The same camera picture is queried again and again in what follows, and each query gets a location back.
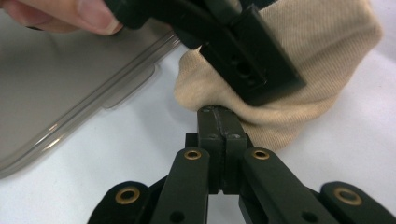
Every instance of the finger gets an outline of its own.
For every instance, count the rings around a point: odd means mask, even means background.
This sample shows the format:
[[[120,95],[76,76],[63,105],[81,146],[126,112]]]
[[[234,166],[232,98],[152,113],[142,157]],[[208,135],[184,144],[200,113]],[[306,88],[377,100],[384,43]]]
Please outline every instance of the finger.
[[[103,0],[19,1],[60,21],[100,35],[112,35],[122,27]]]
[[[40,30],[56,33],[66,33],[77,30],[77,27],[73,25],[57,20],[47,13],[18,1],[5,0],[0,6],[4,8],[14,21],[26,27],[35,27]]]

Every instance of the knit fabric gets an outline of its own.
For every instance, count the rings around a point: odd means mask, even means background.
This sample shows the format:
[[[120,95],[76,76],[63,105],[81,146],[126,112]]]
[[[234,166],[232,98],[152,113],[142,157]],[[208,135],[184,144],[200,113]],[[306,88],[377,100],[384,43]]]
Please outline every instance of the knit fabric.
[[[278,0],[261,12],[306,86],[262,106],[245,104],[197,50],[180,60],[177,101],[196,111],[223,105],[241,119],[255,147],[277,150],[325,113],[382,36],[368,0]]]

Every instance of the hand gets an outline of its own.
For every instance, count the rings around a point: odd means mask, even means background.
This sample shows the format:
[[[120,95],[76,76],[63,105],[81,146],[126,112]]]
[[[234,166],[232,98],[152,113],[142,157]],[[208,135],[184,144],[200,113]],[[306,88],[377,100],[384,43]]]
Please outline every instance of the hand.
[[[230,108],[255,147],[276,150],[333,105],[382,30],[368,0],[278,0],[261,16],[305,87],[269,104],[250,106],[197,51],[189,51],[180,60],[175,96],[190,110],[205,105]]]
[[[0,0],[0,7],[23,26],[51,32],[112,35],[122,27],[103,0]]]

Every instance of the black plastic arm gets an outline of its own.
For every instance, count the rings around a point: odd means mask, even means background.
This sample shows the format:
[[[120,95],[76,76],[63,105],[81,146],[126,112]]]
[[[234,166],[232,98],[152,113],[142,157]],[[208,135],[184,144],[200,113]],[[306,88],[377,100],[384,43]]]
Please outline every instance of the black plastic arm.
[[[201,47],[201,54],[250,105],[262,105],[299,90],[304,85],[288,56],[259,15],[257,5],[265,7],[273,1],[105,2],[116,18],[132,29],[140,28],[148,18],[170,24],[187,47]]]

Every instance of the clear plastic container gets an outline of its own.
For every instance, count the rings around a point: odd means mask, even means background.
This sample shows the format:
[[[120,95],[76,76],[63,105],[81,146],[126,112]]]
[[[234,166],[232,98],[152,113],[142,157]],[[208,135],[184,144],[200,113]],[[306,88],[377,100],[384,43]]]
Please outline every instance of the clear plastic container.
[[[0,178],[132,93],[178,44],[156,21],[112,36],[60,35],[21,27],[0,12],[0,32]]]

